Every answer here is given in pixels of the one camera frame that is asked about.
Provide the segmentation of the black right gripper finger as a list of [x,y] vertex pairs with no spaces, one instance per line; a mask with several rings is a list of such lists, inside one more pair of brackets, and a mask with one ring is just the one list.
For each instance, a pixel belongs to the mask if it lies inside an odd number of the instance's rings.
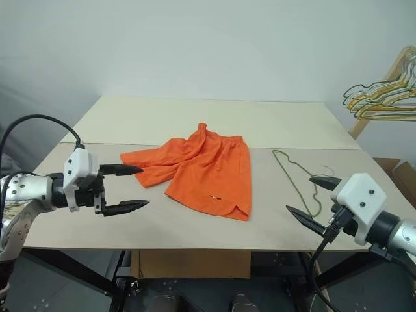
[[336,187],[338,186],[338,184],[342,181],[342,179],[339,179],[337,177],[317,175],[317,176],[310,177],[309,181],[326,190],[334,191]]
[[301,223],[304,227],[306,227],[307,229],[310,229],[311,231],[313,231],[314,233],[323,236],[324,232],[326,230],[326,227],[323,226],[322,224],[316,222],[313,220],[313,218],[311,216],[309,216],[308,214],[304,213],[303,211],[291,207],[289,205],[286,205],[286,209],[295,217],[295,219],[297,219],[297,221],[299,221],[299,223]]

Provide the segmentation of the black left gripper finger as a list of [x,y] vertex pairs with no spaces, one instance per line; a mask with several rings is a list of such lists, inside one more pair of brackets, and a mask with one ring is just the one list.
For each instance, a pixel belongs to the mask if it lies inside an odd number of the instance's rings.
[[141,172],[143,172],[143,169],[126,164],[103,164],[99,167],[100,176],[130,176]]
[[147,204],[149,204],[149,200],[129,200],[129,201],[121,201],[118,205],[111,205],[111,206],[104,206],[103,208],[103,216],[116,216],[116,215],[123,215],[135,211]]

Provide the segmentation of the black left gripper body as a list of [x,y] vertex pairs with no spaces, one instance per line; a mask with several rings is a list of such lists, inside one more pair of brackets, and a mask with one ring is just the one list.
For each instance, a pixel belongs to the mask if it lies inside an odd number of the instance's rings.
[[75,191],[75,200],[80,207],[93,207],[96,215],[107,216],[105,199],[104,176],[99,171],[97,176],[88,175],[75,180],[78,189]]

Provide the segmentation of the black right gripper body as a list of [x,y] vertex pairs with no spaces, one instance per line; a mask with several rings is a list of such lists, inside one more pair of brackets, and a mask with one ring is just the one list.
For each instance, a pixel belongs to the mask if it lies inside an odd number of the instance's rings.
[[333,216],[325,232],[327,236],[336,237],[341,230],[348,235],[354,236],[356,234],[358,224],[349,208],[344,205],[333,204],[331,212]]

